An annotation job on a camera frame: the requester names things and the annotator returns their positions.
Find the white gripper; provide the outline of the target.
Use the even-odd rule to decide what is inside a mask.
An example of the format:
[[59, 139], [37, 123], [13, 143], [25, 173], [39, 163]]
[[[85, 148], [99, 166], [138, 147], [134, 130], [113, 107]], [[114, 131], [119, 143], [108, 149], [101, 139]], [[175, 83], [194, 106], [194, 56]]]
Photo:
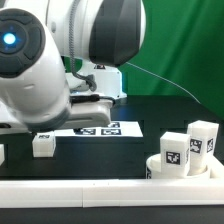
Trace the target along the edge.
[[74, 104], [68, 119], [59, 130], [108, 126], [111, 123], [112, 106], [112, 101], [106, 99]]

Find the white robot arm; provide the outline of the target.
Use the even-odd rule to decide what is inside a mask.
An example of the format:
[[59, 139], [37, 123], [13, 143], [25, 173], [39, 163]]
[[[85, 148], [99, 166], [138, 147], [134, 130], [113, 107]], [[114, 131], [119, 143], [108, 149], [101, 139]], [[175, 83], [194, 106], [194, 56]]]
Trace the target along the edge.
[[0, 134], [108, 125], [109, 81], [63, 59], [118, 67], [145, 28], [142, 0], [0, 0]]

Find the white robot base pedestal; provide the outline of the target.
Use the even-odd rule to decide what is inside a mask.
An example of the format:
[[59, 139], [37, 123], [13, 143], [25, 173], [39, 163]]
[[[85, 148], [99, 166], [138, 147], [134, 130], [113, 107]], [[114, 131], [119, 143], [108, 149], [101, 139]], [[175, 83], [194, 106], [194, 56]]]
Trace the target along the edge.
[[115, 67], [84, 61], [78, 73], [83, 76], [93, 75], [97, 88], [95, 91], [91, 91], [84, 80], [74, 77], [71, 72], [67, 72], [66, 79], [72, 94], [99, 94], [110, 96], [114, 99], [125, 98], [127, 96], [122, 88], [122, 73]]

